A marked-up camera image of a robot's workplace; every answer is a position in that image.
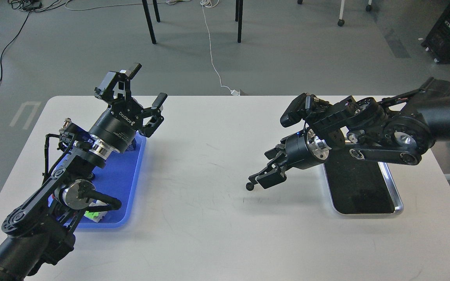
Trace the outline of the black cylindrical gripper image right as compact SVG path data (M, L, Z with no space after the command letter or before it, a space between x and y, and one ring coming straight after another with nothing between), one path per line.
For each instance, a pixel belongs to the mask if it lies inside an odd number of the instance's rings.
M326 141L315 133L295 133L286 139L285 144L277 144L264 153L270 160L267 166L248 177L249 182L268 189L286 181L286 170L291 168L309 169L327 161L330 150ZM286 166L280 165L286 159Z

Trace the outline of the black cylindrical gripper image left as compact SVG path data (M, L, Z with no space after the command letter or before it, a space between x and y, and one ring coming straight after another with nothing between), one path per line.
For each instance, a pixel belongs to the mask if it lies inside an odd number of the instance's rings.
M151 137L164 121L161 111L168 97L166 93L159 93L147 108L132 97L130 81L141 68L141 64L134 63L128 70L109 71L102 83L95 87L95 97L105 101L108 107L89 129L89 134L118 153L125 152L137 131L144 137Z

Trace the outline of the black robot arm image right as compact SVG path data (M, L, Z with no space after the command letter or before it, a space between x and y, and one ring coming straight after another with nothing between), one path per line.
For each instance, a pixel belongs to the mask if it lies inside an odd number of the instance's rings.
M245 188L286 181L286 171L323 164L346 149L357 160L417 165L436 141L450 142L450 82L429 78L421 87L376 101L348 96L330 103L314 94L294 98L280 118L283 127L304 128L265 152L268 163Z

